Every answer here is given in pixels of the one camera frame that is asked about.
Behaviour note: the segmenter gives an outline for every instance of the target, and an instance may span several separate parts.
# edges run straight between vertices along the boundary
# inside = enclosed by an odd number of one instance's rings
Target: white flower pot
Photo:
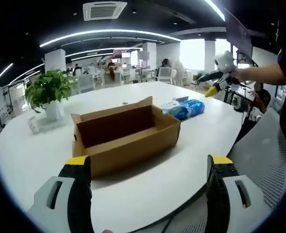
[[[50,121],[57,121],[63,118],[64,108],[62,103],[57,100],[44,104],[47,119]]]

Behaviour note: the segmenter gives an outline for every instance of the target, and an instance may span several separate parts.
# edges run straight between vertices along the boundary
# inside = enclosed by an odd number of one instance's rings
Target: cardboard box
[[[152,97],[88,114],[72,114],[73,157],[90,155],[92,178],[123,170],[176,145],[180,121],[164,115]]]

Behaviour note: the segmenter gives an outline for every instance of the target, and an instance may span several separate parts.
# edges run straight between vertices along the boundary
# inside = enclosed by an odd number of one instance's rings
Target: ceiling
[[[84,21],[83,4],[92,1],[95,0],[41,0],[21,3],[0,0],[0,72],[14,63],[0,78],[0,86],[41,64],[44,54],[55,49],[62,48],[66,54],[70,54],[102,48],[132,47],[148,40],[156,40],[158,44],[176,42],[156,35],[105,32],[66,38],[42,48],[39,46],[64,35],[99,29],[140,30],[169,35],[188,29],[225,27],[223,20],[204,0],[128,0],[118,19]],[[213,2],[218,6],[225,6],[246,28],[264,34],[264,37],[252,37],[254,46],[277,51],[273,42],[277,21],[270,1]],[[197,37],[225,38],[226,34],[209,32],[201,33],[200,36],[197,33],[177,36],[179,39]]]

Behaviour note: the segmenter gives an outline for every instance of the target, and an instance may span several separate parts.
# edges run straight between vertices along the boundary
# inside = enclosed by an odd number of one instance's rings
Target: round white table
[[[227,155],[241,128],[242,114],[202,94],[152,82],[106,88],[64,101],[66,125],[32,134],[27,120],[33,111],[12,119],[0,134],[0,174],[13,200],[26,212],[34,193],[58,176],[72,157],[74,124],[70,113],[83,114],[133,103],[153,96],[160,106],[189,96],[205,103],[203,114],[181,123],[177,145],[157,158],[126,171],[92,181],[91,220],[96,233],[125,233],[170,214],[206,183],[207,155]]]

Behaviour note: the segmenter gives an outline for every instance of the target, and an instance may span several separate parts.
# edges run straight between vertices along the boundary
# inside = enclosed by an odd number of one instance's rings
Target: pillar
[[[215,41],[205,41],[205,58],[204,58],[204,71],[212,72],[215,70]]]
[[[63,49],[54,50],[45,54],[45,72],[56,69],[66,71],[66,58]]]
[[[146,62],[146,66],[150,67],[150,69],[156,69],[157,63],[157,44],[147,42],[143,44],[143,51],[149,52],[149,60]]]

